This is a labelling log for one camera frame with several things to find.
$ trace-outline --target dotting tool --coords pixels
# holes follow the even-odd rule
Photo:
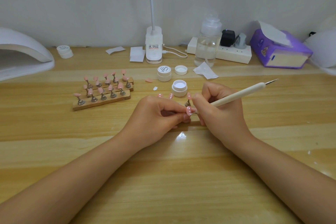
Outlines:
[[[210,104],[213,105],[214,107],[220,107],[220,106],[225,105],[225,104],[227,104],[229,102],[232,102],[232,101],[237,100],[239,98],[242,98],[244,96],[250,95],[250,94],[252,94],[252,93],[254,93],[254,92],[258,91],[258,90],[262,90],[263,88],[266,87],[267,84],[270,84],[270,83],[275,82],[277,80],[279,80],[279,79],[275,79],[273,81],[266,82],[266,83],[264,83],[264,82],[257,83],[257,84],[255,84],[255,85],[253,85],[251,87],[248,87],[246,89],[243,89],[241,91],[233,93],[233,94],[231,94],[229,96],[226,96],[226,97],[224,97],[222,99],[218,99],[217,101],[212,102]]]

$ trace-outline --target desk surface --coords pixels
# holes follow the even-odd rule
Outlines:
[[[181,78],[191,93],[205,78],[194,56],[164,55],[161,65],[186,65],[169,82],[156,78],[159,65],[130,63],[129,48],[73,48],[54,69],[0,83],[0,202],[118,133],[146,95],[168,96]],[[83,76],[127,69],[134,78],[129,100],[72,111],[72,93]],[[252,133],[307,165],[336,178],[336,77],[306,64],[303,69],[264,68],[216,60],[214,82],[241,90],[279,81],[243,99]],[[146,78],[155,79],[153,83]],[[175,98],[186,102],[186,96]],[[242,161],[200,126],[196,116],[126,162],[82,209],[73,223],[299,223]]]

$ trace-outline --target plastic bottle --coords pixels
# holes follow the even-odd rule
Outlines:
[[[204,61],[209,67],[212,67],[216,61],[216,46],[222,37],[222,23],[219,21],[216,12],[205,16],[201,35],[197,39],[195,52],[195,66],[201,65]]]

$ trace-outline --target white cable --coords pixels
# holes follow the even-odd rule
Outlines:
[[[177,49],[175,49],[175,48],[167,47],[167,46],[165,46],[165,44],[163,44],[163,47],[165,47],[165,48],[167,48],[167,49],[172,49],[172,50],[174,50],[174,51],[177,51],[177,52],[183,54],[184,56],[178,55],[178,54],[175,53],[175,52],[168,52],[168,53],[174,53],[174,54],[176,54],[177,56],[179,56],[179,57],[181,57],[181,58],[187,58],[187,57],[188,57],[188,54],[183,53],[183,52],[181,52],[181,51],[179,51],[179,50],[177,50]]]
[[[182,54],[185,55],[185,56],[178,55],[175,52],[162,51],[162,54],[166,54],[166,53],[172,53],[172,54],[175,54],[175,55],[177,55],[177,56],[179,56],[181,58],[184,58],[184,59],[188,57],[188,55],[186,53],[183,53],[183,52],[182,52]]]
[[[149,0],[149,1],[150,1],[150,13],[152,15],[152,31],[155,31],[153,0]]]

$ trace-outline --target tissue box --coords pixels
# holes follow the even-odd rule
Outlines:
[[[250,41],[251,48],[265,67],[302,68],[307,59],[313,54],[307,46],[282,30],[290,40],[292,47],[274,43],[264,36],[261,29],[257,29]]]

